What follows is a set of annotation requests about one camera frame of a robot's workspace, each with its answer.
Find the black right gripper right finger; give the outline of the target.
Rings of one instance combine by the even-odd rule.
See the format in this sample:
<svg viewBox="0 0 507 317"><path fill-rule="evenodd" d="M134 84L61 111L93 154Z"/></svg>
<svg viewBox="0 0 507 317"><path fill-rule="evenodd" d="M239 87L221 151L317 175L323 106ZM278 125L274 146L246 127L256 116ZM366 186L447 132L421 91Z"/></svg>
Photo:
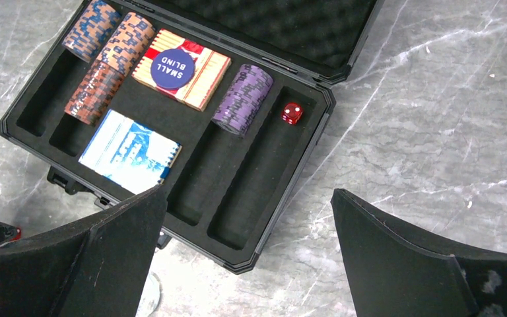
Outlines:
<svg viewBox="0 0 507 317"><path fill-rule="evenodd" d="M331 198L358 316L507 316L507 254L408 223L344 190Z"/></svg>

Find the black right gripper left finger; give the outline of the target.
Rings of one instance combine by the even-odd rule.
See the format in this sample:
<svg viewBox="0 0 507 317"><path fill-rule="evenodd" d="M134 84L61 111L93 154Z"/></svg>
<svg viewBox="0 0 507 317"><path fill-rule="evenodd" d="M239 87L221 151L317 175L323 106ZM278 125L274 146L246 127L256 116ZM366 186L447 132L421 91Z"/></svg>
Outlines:
<svg viewBox="0 0 507 317"><path fill-rule="evenodd" d="M166 209L155 186L0 247L0 316L134 316Z"/></svg>

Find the brown poker chip stack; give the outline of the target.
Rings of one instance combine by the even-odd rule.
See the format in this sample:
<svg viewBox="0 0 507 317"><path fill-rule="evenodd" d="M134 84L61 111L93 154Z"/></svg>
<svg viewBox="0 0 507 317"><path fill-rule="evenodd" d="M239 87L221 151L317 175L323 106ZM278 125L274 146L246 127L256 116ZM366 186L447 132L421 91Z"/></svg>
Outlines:
<svg viewBox="0 0 507 317"><path fill-rule="evenodd" d="M125 76L96 60L65 106L64 112L94 126L106 111Z"/></svg>

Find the red die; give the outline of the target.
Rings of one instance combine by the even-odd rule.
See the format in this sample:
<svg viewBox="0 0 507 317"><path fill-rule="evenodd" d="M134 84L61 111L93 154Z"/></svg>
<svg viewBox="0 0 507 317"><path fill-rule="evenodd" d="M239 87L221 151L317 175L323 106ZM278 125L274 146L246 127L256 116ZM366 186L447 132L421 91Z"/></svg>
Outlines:
<svg viewBox="0 0 507 317"><path fill-rule="evenodd" d="M303 114L303 108L301 105L295 103L295 102L289 102L282 111L281 117L282 119L290 124L290 125L296 125Z"/></svg>

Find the black poker set case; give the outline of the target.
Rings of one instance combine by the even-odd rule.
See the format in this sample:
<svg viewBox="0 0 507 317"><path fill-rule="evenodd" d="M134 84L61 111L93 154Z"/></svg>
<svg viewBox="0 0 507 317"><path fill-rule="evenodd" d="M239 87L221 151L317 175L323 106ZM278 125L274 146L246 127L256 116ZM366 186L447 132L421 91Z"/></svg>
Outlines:
<svg viewBox="0 0 507 317"><path fill-rule="evenodd" d="M223 53L232 63L204 111L124 80L109 105L182 145L163 182L164 232L234 274L254 268L335 106L381 1L112 1L156 30ZM211 118L243 64L274 83L245 136ZM283 108L303 108L296 125Z"/></svg>

